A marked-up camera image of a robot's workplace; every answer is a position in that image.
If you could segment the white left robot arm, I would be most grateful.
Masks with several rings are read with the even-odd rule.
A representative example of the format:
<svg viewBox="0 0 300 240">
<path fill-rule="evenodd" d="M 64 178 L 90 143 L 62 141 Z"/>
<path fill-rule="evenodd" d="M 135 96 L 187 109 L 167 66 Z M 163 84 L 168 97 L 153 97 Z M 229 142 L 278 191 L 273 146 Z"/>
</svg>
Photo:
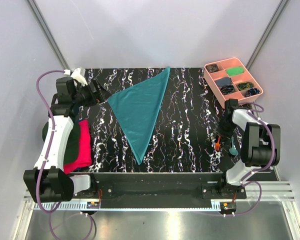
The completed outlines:
<svg viewBox="0 0 300 240">
<path fill-rule="evenodd" d="M 64 172 L 67 142 L 75 125 L 79 107 L 97 103 L 94 92 L 82 75 L 56 80 L 56 94 L 48 110 L 48 127 L 44 145 L 33 169 L 25 170 L 24 183 L 37 204 L 69 202 L 81 192 L 87 198 L 98 193 L 98 186 L 88 174 L 70 176 Z"/>
</svg>

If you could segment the teal cloth napkin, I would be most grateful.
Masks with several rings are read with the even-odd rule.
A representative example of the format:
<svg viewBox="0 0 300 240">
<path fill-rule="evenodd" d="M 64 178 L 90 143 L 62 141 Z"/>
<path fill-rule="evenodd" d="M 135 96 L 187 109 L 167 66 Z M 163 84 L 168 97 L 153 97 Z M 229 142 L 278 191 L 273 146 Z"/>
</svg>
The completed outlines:
<svg viewBox="0 0 300 240">
<path fill-rule="evenodd" d="M 158 75 L 117 92 L 107 100 L 139 165 L 156 126 L 170 71 L 167 67 Z"/>
</svg>

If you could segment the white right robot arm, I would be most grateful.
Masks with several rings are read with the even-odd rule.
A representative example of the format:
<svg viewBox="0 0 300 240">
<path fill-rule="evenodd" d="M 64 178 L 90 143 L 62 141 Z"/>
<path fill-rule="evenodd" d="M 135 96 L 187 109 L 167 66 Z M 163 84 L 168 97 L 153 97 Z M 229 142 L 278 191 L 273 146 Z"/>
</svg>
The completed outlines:
<svg viewBox="0 0 300 240">
<path fill-rule="evenodd" d="M 93 172 L 218 173 L 236 163 L 264 167 L 279 162 L 279 135 L 271 143 L 267 130 L 234 127 L 205 80 L 172 77 L 151 140 L 138 164 L 118 120 L 107 103 L 92 124 Z"/>
</svg>

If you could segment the orange plastic fork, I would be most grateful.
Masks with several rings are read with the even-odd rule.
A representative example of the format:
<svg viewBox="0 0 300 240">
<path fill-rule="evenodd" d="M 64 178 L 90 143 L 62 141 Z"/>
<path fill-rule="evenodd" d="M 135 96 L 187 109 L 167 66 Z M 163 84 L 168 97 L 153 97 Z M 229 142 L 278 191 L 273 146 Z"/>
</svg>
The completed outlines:
<svg viewBox="0 0 300 240">
<path fill-rule="evenodd" d="M 219 136 L 218 136 L 218 139 L 217 139 L 217 142 L 215 143 L 215 150 L 216 150 L 217 152 L 219 152 L 219 151 L 220 151 L 220 148 L 221 148 L 221 143 L 220 143 L 220 141 L 221 141 L 221 136 L 219 135 Z"/>
</svg>

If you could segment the teal plastic spoon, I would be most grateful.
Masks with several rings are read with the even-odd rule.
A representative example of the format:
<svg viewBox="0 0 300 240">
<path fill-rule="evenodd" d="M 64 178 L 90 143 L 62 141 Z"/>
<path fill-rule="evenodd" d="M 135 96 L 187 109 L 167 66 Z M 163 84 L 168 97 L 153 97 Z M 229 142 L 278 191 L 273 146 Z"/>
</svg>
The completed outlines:
<svg viewBox="0 0 300 240">
<path fill-rule="evenodd" d="M 231 137 L 231 146 L 230 149 L 228 150 L 229 154 L 232 156 L 237 156 L 239 154 L 238 150 L 235 147 L 235 141 L 234 141 L 234 137 Z"/>
</svg>

